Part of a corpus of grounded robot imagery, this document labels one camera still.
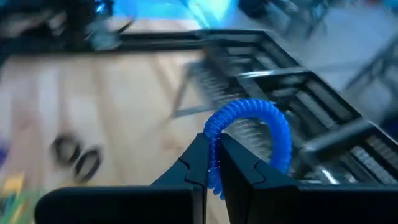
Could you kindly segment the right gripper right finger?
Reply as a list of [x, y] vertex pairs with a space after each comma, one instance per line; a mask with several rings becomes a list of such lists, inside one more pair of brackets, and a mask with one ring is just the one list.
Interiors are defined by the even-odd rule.
[[220, 157], [230, 224], [398, 224], [398, 185], [304, 184], [228, 134]]

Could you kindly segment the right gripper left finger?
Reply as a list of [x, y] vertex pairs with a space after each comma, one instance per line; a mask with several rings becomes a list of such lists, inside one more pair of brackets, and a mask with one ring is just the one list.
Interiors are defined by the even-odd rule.
[[64, 187], [45, 194], [36, 224], [205, 224], [208, 139], [203, 133], [155, 182]]

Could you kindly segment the black spiral wrist coil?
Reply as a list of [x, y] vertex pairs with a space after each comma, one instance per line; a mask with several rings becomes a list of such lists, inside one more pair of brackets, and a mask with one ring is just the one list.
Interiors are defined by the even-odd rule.
[[[83, 153], [83, 155], [77, 161], [75, 166], [74, 176], [75, 180], [78, 183], [88, 182], [93, 178], [93, 176], [97, 173], [100, 165], [102, 163], [102, 156], [100, 148], [92, 147]], [[89, 164], [89, 168], [86, 172], [84, 172], [84, 166]]]
[[63, 166], [70, 166], [80, 156], [81, 142], [72, 134], [59, 134], [51, 145], [55, 160]]

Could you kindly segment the yellow green crayon box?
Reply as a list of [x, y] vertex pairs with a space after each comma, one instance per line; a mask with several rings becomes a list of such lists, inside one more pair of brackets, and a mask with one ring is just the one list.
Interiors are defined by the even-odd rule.
[[24, 173], [5, 179], [0, 188], [0, 224], [35, 224], [34, 208], [40, 192], [24, 187]]

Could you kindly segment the black plastic mesh basket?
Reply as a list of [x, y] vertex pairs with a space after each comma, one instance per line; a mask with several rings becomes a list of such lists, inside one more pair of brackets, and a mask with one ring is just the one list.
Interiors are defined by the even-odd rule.
[[398, 185], [398, 142], [366, 119], [307, 141], [292, 164], [296, 179], [313, 174], [331, 184]]
[[205, 29], [198, 36], [203, 40], [205, 63], [225, 77], [301, 75], [311, 71], [265, 31]]
[[353, 145], [374, 125], [314, 73], [291, 69], [258, 71], [236, 77], [253, 98], [273, 102], [284, 112], [295, 147], [317, 138]]

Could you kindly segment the black mesh organizer rack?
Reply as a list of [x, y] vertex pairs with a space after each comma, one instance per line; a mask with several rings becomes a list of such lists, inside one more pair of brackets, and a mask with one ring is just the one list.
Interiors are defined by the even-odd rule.
[[[189, 108], [181, 107], [189, 85], [197, 88], [205, 101], [204, 104]], [[178, 118], [206, 111], [215, 111], [232, 100], [248, 97], [249, 95], [239, 83], [230, 85], [228, 81], [212, 74], [211, 70], [205, 67], [203, 61], [190, 62], [178, 88], [172, 116]], [[230, 124], [225, 132], [260, 159], [267, 162], [271, 158], [271, 134], [264, 122], [254, 118], [238, 119]]]

